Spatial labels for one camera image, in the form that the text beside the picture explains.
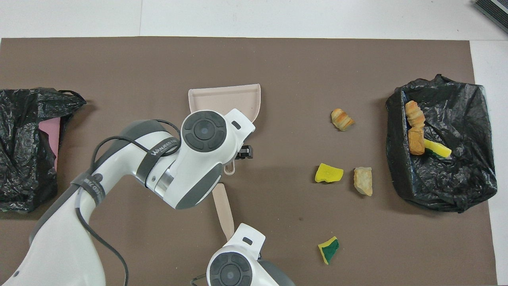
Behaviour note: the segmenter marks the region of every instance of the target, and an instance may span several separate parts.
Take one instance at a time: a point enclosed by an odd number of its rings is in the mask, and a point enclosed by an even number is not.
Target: bread piece
[[[351,119],[344,110],[337,108],[332,111],[332,123],[340,131],[346,131],[350,125],[355,123],[355,121]]]
[[[355,168],[355,188],[360,194],[372,196],[372,168]]]
[[[407,133],[409,140],[409,152],[413,155],[422,155],[425,153],[425,143],[423,141],[423,129],[418,127],[411,128]]]
[[[425,126],[425,116],[418,104],[413,100],[406,103],[406,117],[411,127],[423,128]]]

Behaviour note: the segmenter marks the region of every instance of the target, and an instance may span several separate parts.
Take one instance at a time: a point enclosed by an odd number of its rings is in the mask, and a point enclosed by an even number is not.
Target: black plastic bag
[[[0,90],[0,210],[31,212],[56,196],[55,155],[39,122],[60,117],[61,136],[84,104],[72,91]]]
[[[452,150],[442,158],[411,155],[404,105],[414,100],[425,115],[424,137]],[[408,202],[443,212],[464,212],[497,192],[491,128],[481,85],[438,74],[417,79],[386,101],[387,159],[393,185]]]

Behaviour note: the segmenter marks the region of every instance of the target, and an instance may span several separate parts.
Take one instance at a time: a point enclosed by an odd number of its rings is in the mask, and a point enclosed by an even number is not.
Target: green sponge
[[[339,249],[339,241],[334,236],[328,241],[318,244],[317,247],[321,252],[321,256],[323,256],[323,261],[325,262],[326,265],[329,265],[333,255],[335,254],[335,252],[337,252],[337,249]]]

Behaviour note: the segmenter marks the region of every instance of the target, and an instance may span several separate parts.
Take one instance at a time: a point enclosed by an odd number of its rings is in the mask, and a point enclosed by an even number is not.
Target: beige dustpan
[[[191,112],[205,109],[226,115],[231,109],[236,108],[247,116],[251,122],[256,120],[261,107],[261,86],[259,84],[192,89],[189,90],[188,96]],[[226,175],[232,175],[234,172],[235,161],[224,167]],[[229,240],[235,232],[235,226],[224,184],[218,183],[213,189],[212,195],[220,226],[226,239]]]

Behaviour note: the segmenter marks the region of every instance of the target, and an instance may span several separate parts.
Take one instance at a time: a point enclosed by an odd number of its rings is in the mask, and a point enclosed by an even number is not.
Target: croissant
[[[346,129],[354,122],[355,121],[351,119],[344,110],[337,108],[332,111],[332,123],[340,131],[346,131]]]
[[[411,127],[423,128],[425,126],[425,116],[418,104],[413,100],[406,103],[407,121]]]

